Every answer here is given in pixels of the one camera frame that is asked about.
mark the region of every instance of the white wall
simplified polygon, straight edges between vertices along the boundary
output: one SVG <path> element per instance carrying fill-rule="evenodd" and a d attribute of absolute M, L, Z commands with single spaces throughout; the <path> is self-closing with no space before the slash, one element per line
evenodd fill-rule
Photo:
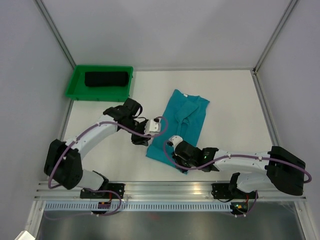
<path fill-rule="evenodd" d="M 32 0 L 0 1 L 0 238 L 24 229 L 72 68 Z"/>
<path fill-rule="evenodd" d="M 253 68 L 289 0 L 43 0 L 77 64 Z"/>
<path fill-rule="evenodd" d="M 306 162 L 320 229 L 320 1 L 302 0 L 259 72 L 281 144 Z"/>

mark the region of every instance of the white table surface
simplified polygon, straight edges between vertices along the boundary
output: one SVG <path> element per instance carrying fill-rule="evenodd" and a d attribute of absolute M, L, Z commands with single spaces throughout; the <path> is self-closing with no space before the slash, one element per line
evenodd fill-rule
<path fill-rule="evenodd" d="M 228 151 L 268 151 L 272 143 L 249 70 L 140 71 L 131 85 L 132 98 L 143 106 L 141 116 L 161 116 L 174 89 L 210 101 L 197 146 Z M 118 102 L 75 101 L 65 140 L 94 124 Z M 227 181 L 231 172 L 179 172 L 146 157 L 145 146 L 131 143 L 124 130 L 107 137 L 82 160 L 110 181 Z"/>

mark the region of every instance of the black bracket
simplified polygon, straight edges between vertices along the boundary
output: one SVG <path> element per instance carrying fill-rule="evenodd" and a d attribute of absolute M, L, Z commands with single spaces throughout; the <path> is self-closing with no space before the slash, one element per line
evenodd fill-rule
<path fill-rule="evenodd" d="M 270 158 L 291 163 L 302 169 L 306 168 L 304 161 L 280 146 L 273 146 L 268 154 Z M 279 191 L 294 196 L 301 196 L 304 193 L 305 174 L 302 171 L 273 161 L 269 161 L 265 169 L 267 177 Z"/>
<path fill-rule="evenodd" d="M 236 192 L 231 192 L 229 190 L 229 183 L 213 183 L 212 186 L 212 196 L 213 199 L 218 200 L 233 200 L 233 199 L 247 199 L 247 195 L 249 199 L 256 198 L 256 192 L 252 191 L 249 193 L 241 192 L 240 190 Z"/>
<path fill-rule="evenodd" d="M 124 183 L 108 183 L 107 187 L 103 190 L 113 191 L 121 197 L 124 198 L 125 184 Z M 87 189 L 82 189 L 80 193 L 81 199 L 110 199 L 109 192 L 92 192 Z M 118 197 L 112 193 L 112 199 L 117 199 Z"/>
<path fill-rule="evenodd" d="M 58 139 L 51 142 L 44 165 L 44 173 L 46 175 L 51 175 L 58 159 L 66 148 L 66 143 Z M 83 169 L 80 153 L 78 149 L 69 149 L 65 155 L 65 159 L 61 161 L 54 173 L 53 179 L 70 190 L 77 186 L 82 176 Z"/>

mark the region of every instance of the white enclosure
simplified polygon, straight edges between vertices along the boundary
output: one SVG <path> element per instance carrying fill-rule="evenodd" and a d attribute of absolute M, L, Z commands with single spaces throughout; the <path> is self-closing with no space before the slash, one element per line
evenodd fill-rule
<path fill-rule="evenodd" d="M 289 0 L 44 0 L 77 64 L 252 69 Z"/>
<path fill-rule="evenodd" d="M 1 239 L 23 229 L 36 235 L 46 200 L 79 198 L 78 189 L 48 190 L 49 144 L 119 104 L 66 98 L 79 64 L 133 66 L 132 98 L 146 118 L 164 112 L 174 89 L 208 99 L 200 148 L 254 152 L 280 145 L 304 160 L 313 181 L 302 197 L 262 192 L 259 201 L 293 202 L 305 238 L 319 239 L 319 11 L 318 0 L 1 1 Z M 122 131 L 82 164 L 128 182 L 133 199 L 152 186 L 166 189 L 157 182 L 181 181 L 198 183 L 185 190 L 193 201 L 211 201 L 210 182 L 230 179 L 231 172 L 181 174 L 145 154 Z M 157 182 L 139 195 L 132 181 Z"/>

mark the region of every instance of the folded garment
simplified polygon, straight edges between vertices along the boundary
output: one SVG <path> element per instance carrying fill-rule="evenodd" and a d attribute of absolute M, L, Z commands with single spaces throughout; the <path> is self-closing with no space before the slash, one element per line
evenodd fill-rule
<path fill-rule="evenodd" d="M 208 104 L 209 101 L 200 96 L 186 95 L 175 89 L 163 113 L 168 120 L 167 131 L 153 139 L 146 151 L 146 156 L 175 167 L 163 151 L 164 142 L 173 135 L 179 135 L 195 147 L 205 121 Z M 165 122 L 161 121 L 161 130 L 164 128 Z M 166 152 L 171 155 L 173 148 L 166 146 Z"/>

